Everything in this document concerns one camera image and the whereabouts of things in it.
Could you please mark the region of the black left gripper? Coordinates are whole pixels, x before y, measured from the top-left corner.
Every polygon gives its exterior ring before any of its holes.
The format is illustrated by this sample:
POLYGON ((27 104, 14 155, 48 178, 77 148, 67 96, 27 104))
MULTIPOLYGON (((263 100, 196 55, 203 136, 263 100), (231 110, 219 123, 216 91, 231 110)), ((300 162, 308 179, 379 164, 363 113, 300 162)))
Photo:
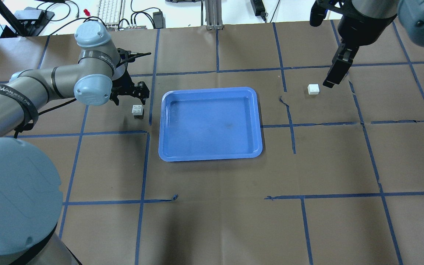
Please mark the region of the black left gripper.
POLYGON ((112 77, 110 101, 116 106, 119 106, 119 96, 130 96, 139 99, 141 104, 145 105, 146 100, 150 97, 150 90, 145 82, 138 82, 135 84, 132 81, 128 73, 128 64, 135 62, 137 58, 148 56, 151 53, 131 52, 131 50, 124 50, 122 48, 118 48, 117 52, 120 56, 120 61, 116 65, 116 70, 112 77))

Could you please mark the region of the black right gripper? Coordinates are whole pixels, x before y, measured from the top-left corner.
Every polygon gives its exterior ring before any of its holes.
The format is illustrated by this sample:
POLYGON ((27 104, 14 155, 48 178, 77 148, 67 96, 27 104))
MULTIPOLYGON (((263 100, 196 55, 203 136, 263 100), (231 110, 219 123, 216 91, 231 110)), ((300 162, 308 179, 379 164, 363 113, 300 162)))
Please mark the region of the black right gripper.
POLYGON ((338 55, 332 59, 332 66, 323 81, 323 86, 332 88, 334 85, 340 84, 352 66, 359 49, 360 46, 357 43, 350 42, 345 38, 340 39, 338 55))

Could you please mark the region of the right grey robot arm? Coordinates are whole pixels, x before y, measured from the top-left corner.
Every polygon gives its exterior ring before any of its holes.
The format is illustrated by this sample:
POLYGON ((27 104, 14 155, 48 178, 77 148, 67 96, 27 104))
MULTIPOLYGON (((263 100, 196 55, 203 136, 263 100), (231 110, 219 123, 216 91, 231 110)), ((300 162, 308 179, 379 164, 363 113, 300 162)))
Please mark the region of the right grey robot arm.
POLYGON ((396 18, 410 40, 424 47, 424 0, 316 0, 310 25, 319 27, 328 11, 342 15, 337 27, 340 44, 323 81, 328 88, 340 84, 359 48, 376 42, 396 18))

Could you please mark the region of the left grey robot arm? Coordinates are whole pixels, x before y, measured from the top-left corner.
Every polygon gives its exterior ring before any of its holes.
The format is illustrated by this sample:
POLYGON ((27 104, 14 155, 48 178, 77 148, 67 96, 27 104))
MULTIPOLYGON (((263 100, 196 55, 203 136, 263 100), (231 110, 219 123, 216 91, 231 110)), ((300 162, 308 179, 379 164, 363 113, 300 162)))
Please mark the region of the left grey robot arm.
POLYGON ((117 48, 106 27, 86 21, 74 34, 78 63, 33 69, 0 84, 0 265, 79 265, 56 234, 63 203, 59 173, 36 146, 18 139, 31 130, 47 103, 71 99, 100 106, 118 96, 146 103, 150 91, 135 84, 127 66, 149 53, 117 48))

